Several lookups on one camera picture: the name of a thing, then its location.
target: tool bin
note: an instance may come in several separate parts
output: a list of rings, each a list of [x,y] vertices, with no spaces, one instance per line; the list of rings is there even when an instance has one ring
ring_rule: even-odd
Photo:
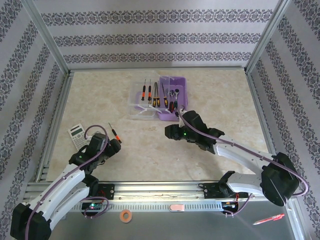
[[[148,89],[151,80],[151,103],[148,101]],[[160,107],[152,106],[155,95],[154,84],[158,85],[158,96],[160,99]],[[143,86],[145,84],[145,97],[142,100]],[[178,121],[174,111],[169,111],[171,97],[169,91],[179,89],[177,96],[178,107],[184,105],[187,107],[187,80],[183,76],[164,76],[159,75],[155,71],[142,71],[134,79],[131,80],[130,94],[128,98],[128,115],[135,120],[156,120],[161,121]],[[168,107],[165,107],[164,94],[167,97]]]

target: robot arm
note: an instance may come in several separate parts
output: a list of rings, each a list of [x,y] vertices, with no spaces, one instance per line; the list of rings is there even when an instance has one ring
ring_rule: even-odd
[[[44,192],[28,204],[20,203],[14,208],[10,230],[12,237],[17,240],[25,239],[27,221],[39,202],[41,205],[32,216],[29,225],[28,239],[30,240],[48,240],[60,219],[78,202],[88,196],[97,196],[99,180],[91,173],[98,165],[104,164],[108,158],[120,151],[121,145],[116,139],[110,141],[107,139],[108,143],[101,155],[69,176],[65,177],[65,175],[96,156],[103,149],[105,141],[104,134],[95,133],[89,145],[72,155],[60,176]],[[64,181],[58,183],[61,178],[64,178]],[[50,191],[49,194],[41,202],[48,191]]]
[[[200,149],[232,159],[255,173],[240,174],[228,171],[219,181],[219,190],[224,197],[227,198],[239,192],[253,193],[264,195],[272,203],[284,206],[298,188],[300,182],[297,177],[275,165],[278,163],[278,165],[280,164],[280,166],[296,173],[287,155],[279,152],[274,156],[270,153],[260,152],[237,142],[225,135],[223,131],[207,128],[199,114],[193,110],[183,111],[181,116],[183,119],[180,117],[179,124],[169,125],[165,128],[165,135],[169,139],[184,139],[189,143],[195,143]],[[196,129],[197,132],[185,125],[185,122]],[[269,162],[266,159],[271,159],[276,163]]]

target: orange washer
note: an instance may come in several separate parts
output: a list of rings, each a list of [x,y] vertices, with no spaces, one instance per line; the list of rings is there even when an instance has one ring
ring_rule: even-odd
[[[127,224],[131,221],[132,219],[132,212],[130,212],[128,209],[123,210],[122,212],[120,212],[120,220],[121,222]]]

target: patterned wallpaper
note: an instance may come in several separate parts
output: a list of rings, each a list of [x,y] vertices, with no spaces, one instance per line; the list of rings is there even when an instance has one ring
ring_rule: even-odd
[[[63,73],[19,0],[0,0],[0,239],[49,133]]]
[[[245,66],[278,0],[36,0],[70,69]]]
[[[292,1],[251,73],[276,151],[308,181],[299,202],[312,239],[320,239],[319,5]]]

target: beige tabletop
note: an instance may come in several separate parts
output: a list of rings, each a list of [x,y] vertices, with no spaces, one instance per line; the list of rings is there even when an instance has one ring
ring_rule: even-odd
[[[157,73],[186,77],[188,110],[199,113],[208,127],[267,152],[243,70],[166,69]],[[139,74],[140,70],[74,74],[47,181],[55,180],[77,151],[68,129],[78,123],[84,128],[102,125],[114,138],[110,122],[123,142],[119,153],[93,171],[92,175],[100,181],[203,181],[219,180],[231,170],[252,173],[230,159],[200,150],[195,144],[168,139],[165,127],[174,122],[130,119],[127,99],[131,80]]]

